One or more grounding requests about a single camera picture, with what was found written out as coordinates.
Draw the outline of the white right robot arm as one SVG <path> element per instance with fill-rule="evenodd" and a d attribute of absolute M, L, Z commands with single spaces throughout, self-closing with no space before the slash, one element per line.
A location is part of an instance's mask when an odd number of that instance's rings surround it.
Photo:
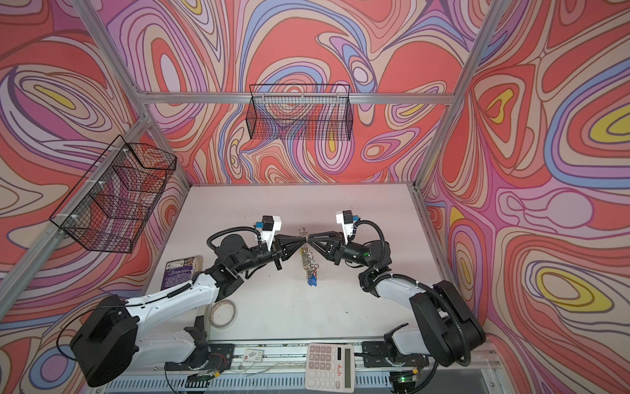
<path fill-rule="evenodd" d="M 324 259 L 338 265 L 345 261 L 363 271 L 359 286 L 367 294 L 391 300 L 412 311 L 408 323 L 384 335 L 387 358 L 430 356 L 441 366 L 469 366 L 474 349 L 486 342 L 486 334 L 452 282 L 432 286 L 390 269 L 390 244 L 382 229 L 359 220 L 349 231 L 325 231 L 308 236 L 308 244 Z"/>

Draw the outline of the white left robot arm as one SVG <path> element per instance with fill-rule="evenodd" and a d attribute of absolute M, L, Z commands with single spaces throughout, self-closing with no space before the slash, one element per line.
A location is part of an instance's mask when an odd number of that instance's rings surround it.
<path fill-rule="evenodd" d="M 217 256 L 215 263 L 189 281 L 129 300 L 118 295 L 101 300 L 72 338 L 71 358 L 90 387 L 113 381 L 131 366 L 163 363 L 169 370 L 209 369 L 213 357 L 202 329 L 190 326 L 156 334 L 153 328 L 226 299 L 243 284 L 243 274 L 267 264 L 280 267 L 306 241 L 304 236 L 278 235 L 254 227 L 219 231 L 207 239 Z"/>

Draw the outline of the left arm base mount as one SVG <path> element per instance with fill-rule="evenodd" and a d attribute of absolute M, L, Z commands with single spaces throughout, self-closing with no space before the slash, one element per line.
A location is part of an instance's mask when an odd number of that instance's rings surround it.
<path fill-rule="evenodd" d="M 167 362 L 165 371 L 195 372 L 198 380 L 204 380 L 203 373 L 210 373 L 210 380 L 231 368 L 236 346 L 231 343 L 209 343 L 205 317 L 197 316 L 192 327 L 185 327 L 194 342 L 193 351 L 180 362 Z"/>

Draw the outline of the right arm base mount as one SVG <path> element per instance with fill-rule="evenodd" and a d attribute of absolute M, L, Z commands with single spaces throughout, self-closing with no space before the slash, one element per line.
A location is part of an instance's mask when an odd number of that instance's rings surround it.
<path fill-rule="evenodd" d="M 394 341 L 394 335 L 408 328 L 404 323 L 383 335 L 381 341 L 363 341 L 361 351 L 354 356 L 361 359 L 365 368 L 410 367 L 408 370 L 390 372 L 391 393 L 420 393 L 436 375 L 437 363 L 431 363 L 429 356 L 417 353 L 405 355 Z"/>

